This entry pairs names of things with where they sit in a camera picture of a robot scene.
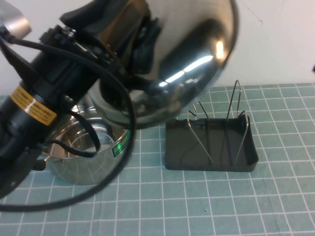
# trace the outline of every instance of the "stainless steel bowl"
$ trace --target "stainless steel bowl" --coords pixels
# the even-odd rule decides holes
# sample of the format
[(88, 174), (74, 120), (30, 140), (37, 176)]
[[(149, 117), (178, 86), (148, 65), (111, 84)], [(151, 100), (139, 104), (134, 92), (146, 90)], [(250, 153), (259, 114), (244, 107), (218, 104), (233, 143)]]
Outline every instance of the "stainless steel bowl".
[[(96, 130), (101, 149), (93, 158), (84, 158), (52, 144), (44, 151), (46, 164), (53, 174), (66, 182), (77, 185), (97, 184), (105, 179), (120, 161), (129, 131), (106, 124), (88, 99), (81, 101), (73, 110), (81, 114)], [(61, 140), (75, 149), (95, 151), (89, 134), (74, 117), (62, 124), (51, 138)]]
[[(162, 31), (155, 44), (153, 68), (150, 74), (140, 75), (153, 85), (130, 93), (138, 129), (174, 117), (211, 88), (230, 57), (238, 33), (235, 0), (147, 2), (152, 16), (159, 18)], [(90, 96), (107, 122), (129, 126), (128, 116), (103, 99), (99, 81)]]

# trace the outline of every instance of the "metal bowl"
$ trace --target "metal bowl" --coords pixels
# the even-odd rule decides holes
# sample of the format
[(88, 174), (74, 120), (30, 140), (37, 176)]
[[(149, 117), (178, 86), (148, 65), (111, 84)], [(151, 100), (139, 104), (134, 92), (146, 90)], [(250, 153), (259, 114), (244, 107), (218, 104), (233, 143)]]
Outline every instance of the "metal bowl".
[[(77, 185), (92, 185), (108, 176), (120, 161), (129, 138), (129, 131), (117, 129), (104, 122), (90, 102), (75, 106), (73, 110), (82, 115), (96, 130), (101, 143), (100, 151), (93, 158), (75, 156), (57, 144), (44, 151), (50, 171), (62, 180)], [(79, 122), (71, 117), (54, 132), (58, 139), (78, 150), (95, 151), (89, 134)]]
[[(219, 78), (238, 33), (235, 0), (147, 0), (161, 23), (144, 91), (133, 90), (137, 128), (146, 128), (177, 115), (194, 103)], [(100, 81), (90, 90), (95, 108), (112, 125), (129, 126), (129, 117), (102, 97)]]

